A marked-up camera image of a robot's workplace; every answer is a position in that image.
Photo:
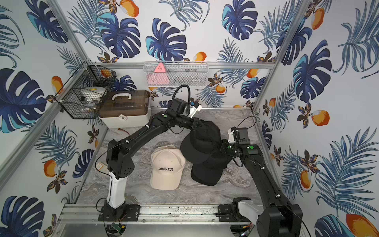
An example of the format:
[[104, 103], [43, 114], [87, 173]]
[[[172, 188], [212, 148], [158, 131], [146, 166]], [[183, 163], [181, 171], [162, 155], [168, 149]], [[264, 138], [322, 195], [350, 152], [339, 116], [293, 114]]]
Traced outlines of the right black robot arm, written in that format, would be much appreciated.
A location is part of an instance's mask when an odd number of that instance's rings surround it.
[[221, 152], [239, 158], [258, 189], [262, 205], [249, 198], [234, 198], [225, 209], [220, 206], [220, 221], [250, 221], [261, 237], [298, 237], [301, 233], [303, 212], [283, 194], [271, 175], [262, 151], [251, 144], [247, 128], [232, 127], [224, 139]]

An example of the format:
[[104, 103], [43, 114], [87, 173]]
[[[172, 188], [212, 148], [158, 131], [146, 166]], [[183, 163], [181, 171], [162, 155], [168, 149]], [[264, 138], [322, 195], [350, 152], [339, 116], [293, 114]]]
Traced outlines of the black cap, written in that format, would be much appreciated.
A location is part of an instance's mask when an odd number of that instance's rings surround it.
[[207, 167], [204, 164], [192, 165], [191, 178], [197, 183], [206, 186], [215, 186], [223, 175], [226, 165], [218, 167]]
[[221, 152], [221, 132], [212, 121], [199, 120], [181, 143], [180, 150], [195, 166], [224, 169], [232, 157]]

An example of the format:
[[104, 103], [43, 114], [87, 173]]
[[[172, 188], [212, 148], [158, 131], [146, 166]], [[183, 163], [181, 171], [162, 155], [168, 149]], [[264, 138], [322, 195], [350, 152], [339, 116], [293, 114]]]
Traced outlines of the beige cap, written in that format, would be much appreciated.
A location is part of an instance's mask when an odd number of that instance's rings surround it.
[[151, 154], [150, 185], [156, 190], [172, 191], [179, 187], [186, 159], [173, 145], [156, 148]]

